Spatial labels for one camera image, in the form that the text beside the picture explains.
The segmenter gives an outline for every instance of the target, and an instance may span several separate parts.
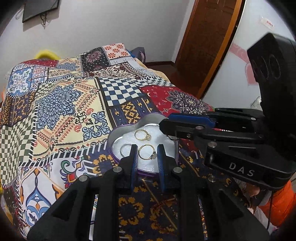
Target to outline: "orange cloth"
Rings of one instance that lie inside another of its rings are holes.
[[[269,217],[269,205],[270,200],[266,205],[260,206],[267,218]],[[281,190],[274,194],[270,222],[277,227],[281,226],[295,205],[296,194],[292,190],[291,181],[288,181],[288,183]]]

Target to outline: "blanket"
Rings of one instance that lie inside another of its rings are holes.
[[[101,176],[115,167],[106,148],[115,127],[134,124],[151,112],[168,116],[209,110],[140,66],[122,43],[75,58],[18,64],[0,113],[0,178],[13,224],[26,237],[80,175]],[[182,168],[203,178],[215,175],[247,205],[232,179],[203,165],[191,141],[181,140],[179,153]],[[121,239],[177,240],[176,197],[162,195],[157,181],[140,180],[131,196],[120,196],[118,205]]]

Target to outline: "pink wall decal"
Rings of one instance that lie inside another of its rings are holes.
[[[245,73],[246,73],[248,85],[258,85],[258,83],[254,78],[254,73],[252,70],[252,66],[250,64],[250,60],[248,58],[247,51],[234,43],[231,44],[229,51],[246,62]]]

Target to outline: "checkered pattern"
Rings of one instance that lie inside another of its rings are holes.
[[[4,186],[10,185],[17,169],[32,154],[33,113],[13,127],[3,126],[0,142],[0,178]]]
[[[52,85],[54,85],[54,83],[40,84],[36,93],[35,100],[39,100],[40,98],[47,95]]]
[[[149,76],[141,80],[127,80],[127,82],[132,83],[138,87],[144,87],[148,85],[158,85],[158,86],[166,86],[166,87],[174,87],[173,84],[170,82],[164,80],[163,78],[159,76]]]
[[[108,106],[124,102],[143,95],[139,88],[126,79],[99,78],[106,96]]]
[[[159,76],[146,77],[141,80],[131,78],[98,78],[105,93],[108,106],[123,104],[124,102],[141,96],[140,87],[158,85],[174,87],[173,84]]]

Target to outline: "red patterned patch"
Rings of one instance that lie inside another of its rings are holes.
[[[93,108],[88,108],[85,113],[86,115],[90,115],[93,111],[94,111]]]
[[[103,49],[105,50],[109,59],[130,56],[130,54],[126,51],[122,43],[106,45],[103,46]]]
[[[21,64],[41,65],[47,67],[56,67],[58,60],[47,60],[47,59],[31,59],[22,62]]]
[[[141,91],[150,97],[157,109],[165,116],[169,116],[171,113],[197,115],[212,111],[208,104],[177,87],[150,85],[142,87]]]
[[[81,124],[76,125],[76,126],[74,127],[74,131],[75,131],[75,132],[79,132],[80,129],[81,129],[81,127],[82,127]]]

